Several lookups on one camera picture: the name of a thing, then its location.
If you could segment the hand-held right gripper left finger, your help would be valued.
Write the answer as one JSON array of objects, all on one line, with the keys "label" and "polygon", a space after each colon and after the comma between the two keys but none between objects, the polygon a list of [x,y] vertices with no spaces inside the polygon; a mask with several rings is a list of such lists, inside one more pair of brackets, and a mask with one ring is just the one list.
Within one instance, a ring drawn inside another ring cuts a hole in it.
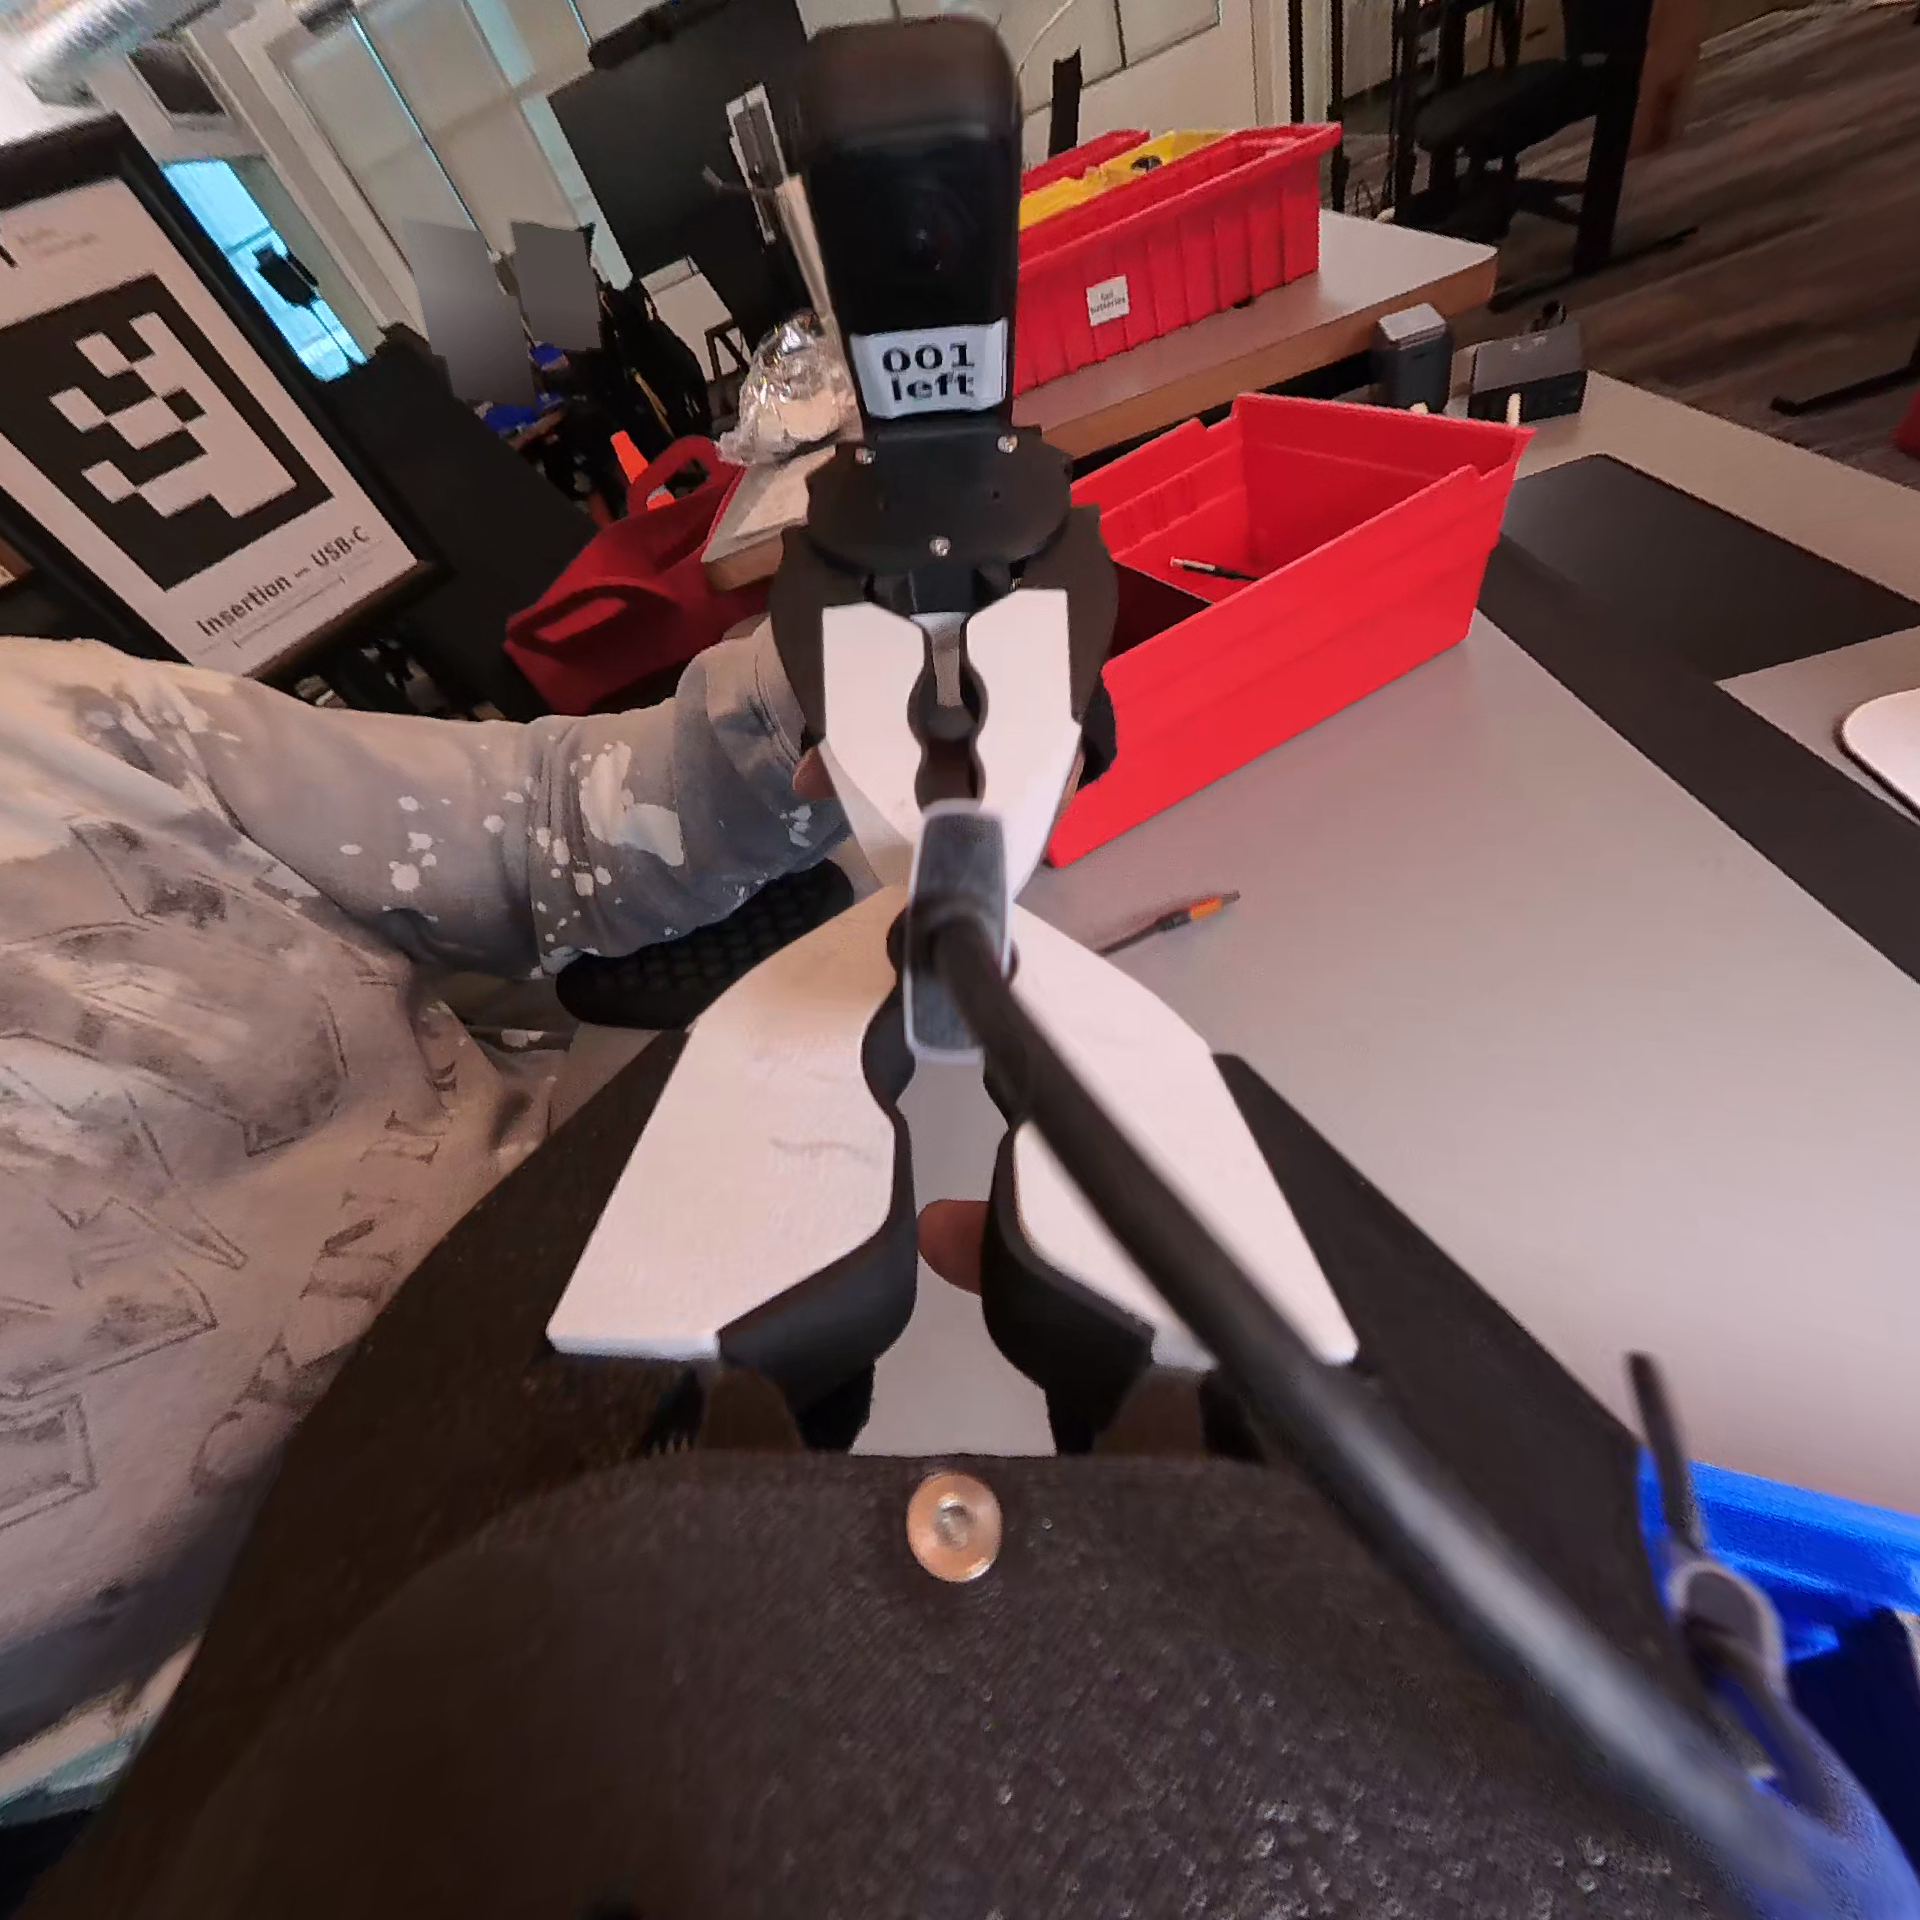
[{"label": "hand-held right gripper left finger", "polygon": [[724,1361],[813,1402],[896,1343],[918,1287],[902,909],[867,895],[698,1017],[550,1311],[558,1353]]}]

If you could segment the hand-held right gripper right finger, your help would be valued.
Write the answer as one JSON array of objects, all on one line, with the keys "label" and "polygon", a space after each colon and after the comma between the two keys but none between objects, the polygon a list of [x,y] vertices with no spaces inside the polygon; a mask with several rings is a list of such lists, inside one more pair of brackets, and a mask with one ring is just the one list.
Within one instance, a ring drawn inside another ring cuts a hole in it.
[{"label": "hand-held right gripper right finger", "polygon": [[[1013,990],[1145,1163],[1234,1255],[1308,1351],[1358,1358],[1358,1335],[1284,1198],[1222,1062],[1105,955],[1016,904]],[[1157,1294],[1041,1129],[1008,1117],[992,1173],[981,1306],[995,1346],[1051,1410],[1115,1410],[1158,1363],[1214,1354]]]}]

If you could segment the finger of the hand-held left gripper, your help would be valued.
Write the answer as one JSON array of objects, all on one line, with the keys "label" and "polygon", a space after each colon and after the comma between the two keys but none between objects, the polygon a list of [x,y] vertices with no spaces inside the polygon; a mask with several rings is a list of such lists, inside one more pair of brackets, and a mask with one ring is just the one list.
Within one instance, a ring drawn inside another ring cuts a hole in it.
[{"label": "finger of the hand-held left gripper", "polygon": [[1069,599],[1019,587],[937,630],[937,800],[966,800],[1002,827],[1008,897],[1041,863],[1082,761],[1073,707]]},{"label": "finger of the hand-held left gripper", "polygon": [[957,613],[822,613],[822,766],[882,887],[906,888],[925,801],[962,795],[962,749],[936,726],[962,713],[960,640]]}]

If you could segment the small red storage bin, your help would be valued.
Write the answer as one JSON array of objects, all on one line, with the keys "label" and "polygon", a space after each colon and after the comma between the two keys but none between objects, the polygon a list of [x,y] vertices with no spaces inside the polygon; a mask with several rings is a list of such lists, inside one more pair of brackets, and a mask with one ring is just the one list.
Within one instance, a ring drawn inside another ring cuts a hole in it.
[{"label": "small red storage bin", "polygon": [[1531,426],[1246,392],[1073,483],[1112,557],[1208,595],[1118,641],[1112,767],[1056,869],[1464,641]]}]

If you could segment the blue storage bin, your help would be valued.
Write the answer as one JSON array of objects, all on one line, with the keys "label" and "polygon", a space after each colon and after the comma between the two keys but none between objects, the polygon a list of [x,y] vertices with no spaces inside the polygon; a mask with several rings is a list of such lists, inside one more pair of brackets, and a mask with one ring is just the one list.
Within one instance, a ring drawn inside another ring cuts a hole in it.
[{"label": "blue storage bin", "polygon": [[1740,1765],[1785,1808],[1918,1859],[1918,1520],[1722,1467],[1694,1472],[1634,1358],[1654,1589]]}]

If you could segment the crumpled clear plastic bag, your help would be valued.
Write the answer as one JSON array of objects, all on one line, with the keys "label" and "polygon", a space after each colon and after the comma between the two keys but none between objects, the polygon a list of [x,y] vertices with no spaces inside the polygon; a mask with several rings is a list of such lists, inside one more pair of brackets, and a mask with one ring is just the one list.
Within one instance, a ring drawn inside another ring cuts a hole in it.
[{"label": "crumpled clear plastic bag", "polygon": [[734,465],[785,463],[843,435],[857,397],[829,329],[811,311],[776,327],[752,351],[736,418],[718,439]]}]

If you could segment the red felt tote bag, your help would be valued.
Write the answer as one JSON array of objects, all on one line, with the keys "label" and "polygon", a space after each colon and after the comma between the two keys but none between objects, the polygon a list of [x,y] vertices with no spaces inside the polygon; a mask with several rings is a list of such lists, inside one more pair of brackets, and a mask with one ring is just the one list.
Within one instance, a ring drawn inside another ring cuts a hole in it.
[{"label": "red felt tote bag", "polygon": [[708,439],[676,439],[533,606],[509,616],[506,655],[553,713],[637,697],[766,613],[766,583],[718,590],[705,551],[744,467]]}]

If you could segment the black yellow backpack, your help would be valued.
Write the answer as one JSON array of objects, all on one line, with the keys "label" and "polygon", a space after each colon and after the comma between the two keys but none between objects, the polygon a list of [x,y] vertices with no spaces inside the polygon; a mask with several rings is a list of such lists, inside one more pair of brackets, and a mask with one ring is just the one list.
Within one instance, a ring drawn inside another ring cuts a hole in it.
[{"label": "black yellow backpack", "polygon": [[714,432],[705,367],[665,325],[645,288],[594,283],[602,403],[637,451],[653,459],[673,441]]}]

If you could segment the long ribbed red tote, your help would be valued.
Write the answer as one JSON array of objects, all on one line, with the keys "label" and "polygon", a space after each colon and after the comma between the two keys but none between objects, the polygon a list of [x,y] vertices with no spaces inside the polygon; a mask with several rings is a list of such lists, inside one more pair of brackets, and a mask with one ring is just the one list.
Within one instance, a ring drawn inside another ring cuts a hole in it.
[{"label": "long ribbed red tote", "polygon": [[1321,160],[1337,142],[1336,122],[1221,133],[1021,230],[1016,392],[1315,273]]}]

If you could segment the wooden side table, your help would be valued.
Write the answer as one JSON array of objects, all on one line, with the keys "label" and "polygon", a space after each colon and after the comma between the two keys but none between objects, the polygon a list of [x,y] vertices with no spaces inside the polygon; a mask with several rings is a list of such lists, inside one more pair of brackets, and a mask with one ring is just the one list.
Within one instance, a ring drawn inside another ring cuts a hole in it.
[{"label": "wooden side table", "polygon": [[1018,395],[1018,424],[1075,461],[1101,457],[1365,353],[1385,313],[1430,303],[1451,320],[1498,288],[1496,246],[1331,207],[1318,227],[1315,273]]}]

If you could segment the yellow storage bin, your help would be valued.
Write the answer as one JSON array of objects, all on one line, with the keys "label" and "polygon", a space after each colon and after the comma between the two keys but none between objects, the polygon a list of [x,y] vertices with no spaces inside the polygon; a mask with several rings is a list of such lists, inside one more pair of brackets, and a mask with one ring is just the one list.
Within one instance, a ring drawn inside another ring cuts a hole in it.
[{"label": "yellow storage bin", "polygon": [[1097,135],[1025,170],[1019,227],[1027,233],[1131,179],[1157,173],[1176,160],[1201,152],[1219,138],[1219,129],[1148,135],[1122,128]]}]

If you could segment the large black monitor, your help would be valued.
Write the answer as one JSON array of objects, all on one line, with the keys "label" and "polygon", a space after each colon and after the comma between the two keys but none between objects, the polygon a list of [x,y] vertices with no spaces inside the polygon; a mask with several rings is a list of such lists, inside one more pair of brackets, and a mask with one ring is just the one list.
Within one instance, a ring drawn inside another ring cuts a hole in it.
[{"label": "large black monitor", "polygon": [[588,72],[549,97],[630,273],[685,259],[748,330],[806,295],[787,240],[762,230],[729,105],[764,87],[782,122],[805,42],[792,2],[653,3],[597,39]]}]

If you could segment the flat black charger box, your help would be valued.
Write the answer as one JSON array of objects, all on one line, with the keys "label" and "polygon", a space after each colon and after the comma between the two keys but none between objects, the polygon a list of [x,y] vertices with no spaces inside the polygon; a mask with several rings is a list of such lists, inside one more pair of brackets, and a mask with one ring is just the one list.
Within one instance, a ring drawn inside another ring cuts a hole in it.
[{"label": "flat black charger box", "polygon": [[1536,424],[1577,416],[1589,387],[1581,329],[1572,320],[1478,342],[1472,351],[1468,416]]}]

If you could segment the black office chair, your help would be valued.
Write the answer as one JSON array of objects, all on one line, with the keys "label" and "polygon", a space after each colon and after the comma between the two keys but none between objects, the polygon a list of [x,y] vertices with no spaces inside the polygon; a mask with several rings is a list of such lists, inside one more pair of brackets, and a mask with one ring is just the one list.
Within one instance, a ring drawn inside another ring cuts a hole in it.
[{"label": "black office chair", "polygon": [[1469,185],[1521,185],[1521,160],[1609,103],[1622,48],[1619,3],[1564,2],[1564,48],[1553,58],[1506,55],[1442,83],[1411,122],[1413,147],[1468,162]]}]

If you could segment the framed black white marker sign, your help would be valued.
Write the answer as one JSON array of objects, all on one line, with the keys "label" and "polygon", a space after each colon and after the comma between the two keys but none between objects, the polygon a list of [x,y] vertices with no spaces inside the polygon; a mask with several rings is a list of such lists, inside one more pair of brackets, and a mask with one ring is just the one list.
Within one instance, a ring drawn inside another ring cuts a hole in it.
[{"label": "framed black white marker sign", "polygon": [[5,547],[147,655],[262,677],[441,566],[138,137],[3,157]]}]

